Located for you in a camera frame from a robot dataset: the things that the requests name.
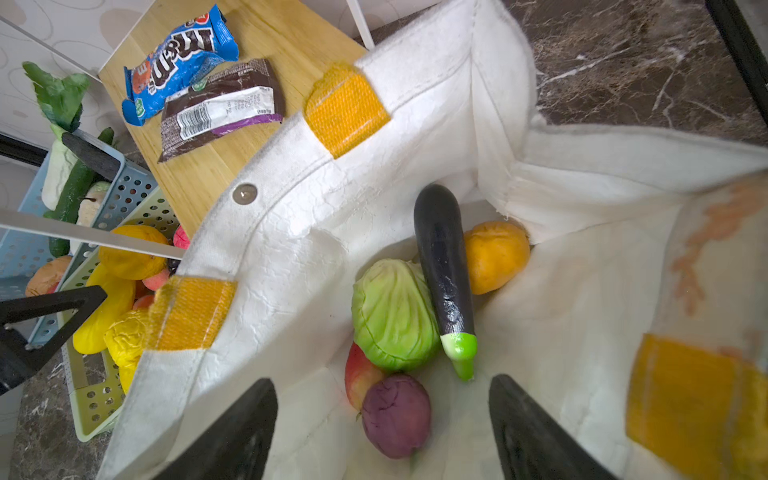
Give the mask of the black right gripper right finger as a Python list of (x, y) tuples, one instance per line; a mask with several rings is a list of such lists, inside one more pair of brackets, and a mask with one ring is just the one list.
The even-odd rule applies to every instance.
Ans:
[(506, 479), (616, 478), (506, 374), (491, 380), (489, 414)]

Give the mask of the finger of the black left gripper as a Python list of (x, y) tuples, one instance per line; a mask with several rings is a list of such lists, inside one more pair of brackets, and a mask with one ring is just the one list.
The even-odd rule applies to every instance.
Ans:
[[(34, 377), (107, 299), (99, 286), (88, 286), (1, 303), (1, 393), (11, 392)], [(49, 329), (36, 344), (17, 325), (39, 320)]]

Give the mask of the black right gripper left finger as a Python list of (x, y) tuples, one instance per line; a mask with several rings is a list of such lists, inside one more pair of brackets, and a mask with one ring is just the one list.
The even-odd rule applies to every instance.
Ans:
[(254, 479), (264, 474), (278, 414), (273, 382), (248, 388), (159, 479)]

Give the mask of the purple cabbage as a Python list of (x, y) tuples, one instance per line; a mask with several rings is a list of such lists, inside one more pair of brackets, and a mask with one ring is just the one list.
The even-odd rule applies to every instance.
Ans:
[(390, 459), (410, 457), (431, 432), (431, 401), (415, 378), (396, 374), (373, 385), (362, 405), (369, 442)]

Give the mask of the red apple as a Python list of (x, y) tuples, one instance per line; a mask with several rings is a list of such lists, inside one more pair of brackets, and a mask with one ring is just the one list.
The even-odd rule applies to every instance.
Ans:
[(345, 366), (345, 390), (350, 405), (357, 411), (363, 406), (368, 390), (387, 377), (372, 364), (356, 343), (352, 343)]

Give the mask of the white grocery bag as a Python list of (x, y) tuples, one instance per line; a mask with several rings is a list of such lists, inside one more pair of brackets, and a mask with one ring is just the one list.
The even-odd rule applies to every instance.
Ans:
[[(194, 235), (153, 306), (102, 479), (150, 479), (250, 386), (276, 389), (268, 479), (501, 479), (491, 380), (514, 379), (616, 477), (767, 475), (767, 152), (672, 130), (553, 126), (498, 1), (448, 1), (330, 70)], [(342, 391), (354, 282), (414, 258), (448, 187), (527, 267), (474, 306), (474, 378), (417, 378), (426, 445), (389, 460)]]

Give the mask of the green cabbage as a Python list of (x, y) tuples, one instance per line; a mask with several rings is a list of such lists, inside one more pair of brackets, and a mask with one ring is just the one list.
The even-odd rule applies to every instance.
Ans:
[(383, 259), (353, 286), (354, 342), (376, 367), (411, 371), (440, 346), (430, 291), (420, 265)]

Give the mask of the orange potato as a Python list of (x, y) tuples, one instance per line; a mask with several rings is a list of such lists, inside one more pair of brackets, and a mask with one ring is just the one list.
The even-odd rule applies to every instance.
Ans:
[(531, 255), (526, 232), (515, 224), (488, 221), (464, 234), (471, 291), (484, 295), (519, 274)]

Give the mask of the dark purple eggplant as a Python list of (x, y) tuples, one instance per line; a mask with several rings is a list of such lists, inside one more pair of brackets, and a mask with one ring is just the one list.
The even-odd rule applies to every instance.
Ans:
[(461, 211), (445, 186), (430, 184), (414, 206), (421, 267), (435, 310), (442, 349), (462, 381), (474, 378), (478, 340)]

